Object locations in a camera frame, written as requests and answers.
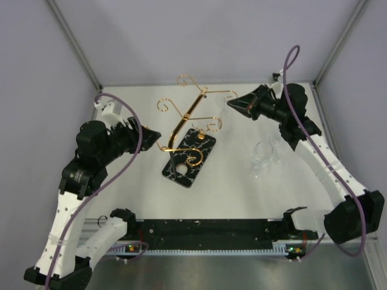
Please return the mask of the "round clear wine glass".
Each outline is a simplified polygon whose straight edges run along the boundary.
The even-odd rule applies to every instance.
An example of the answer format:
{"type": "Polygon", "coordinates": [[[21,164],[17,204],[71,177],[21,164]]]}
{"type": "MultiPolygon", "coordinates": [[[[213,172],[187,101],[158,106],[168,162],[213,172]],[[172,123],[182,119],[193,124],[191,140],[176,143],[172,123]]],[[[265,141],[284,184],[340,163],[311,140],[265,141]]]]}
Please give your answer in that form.
{"type": "Polygon", "coordinates": [[[273,161],[280,163],[285,154],[285,141],[280,135],[272,136],[268,140],[273,148],[273,161]]]}

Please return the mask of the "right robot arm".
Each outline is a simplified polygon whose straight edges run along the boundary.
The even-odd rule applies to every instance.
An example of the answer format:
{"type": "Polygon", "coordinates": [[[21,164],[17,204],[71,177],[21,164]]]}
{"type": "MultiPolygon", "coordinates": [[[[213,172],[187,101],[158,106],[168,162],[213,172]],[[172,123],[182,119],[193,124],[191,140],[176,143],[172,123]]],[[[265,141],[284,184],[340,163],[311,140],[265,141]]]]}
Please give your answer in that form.
{"type": "Polygon", "coordinates": [[[296,239],[304,230],[318,231],[343,244],[377,231],[385,204],[383,195],[378,190],[368,190],[343,166],[322,131],[307,117],[307,102],[304,87],[295,83],[288,84],[279,98],[271,87],[260,85],[227,102],[251,120],[265,116],[278,122],[282,139],[304,160],[328,193],[332,209],[301,206],[287,210],[283,234],[296,239]]]}

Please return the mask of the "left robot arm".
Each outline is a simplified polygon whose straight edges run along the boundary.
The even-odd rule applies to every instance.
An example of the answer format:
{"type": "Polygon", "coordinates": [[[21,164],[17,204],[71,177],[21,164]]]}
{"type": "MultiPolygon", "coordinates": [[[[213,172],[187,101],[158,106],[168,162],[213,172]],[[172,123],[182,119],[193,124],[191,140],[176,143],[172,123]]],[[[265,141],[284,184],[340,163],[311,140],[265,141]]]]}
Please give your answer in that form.
{"type": "Polygon", "coordinates": [[[107,165],[125,153],[149,150],[161,133],[139,126],[129,117],[106,127],[102,121],[81,125],[75,157],[63,169],[56,215],[37,263],[25,270],[24,280],[45,289],[85,289],[93,269],[121,238],[137,234],[135,214],[113,210],[105,224],[83,245],[80,234],[94,197],[107,185],[107,165]]]}

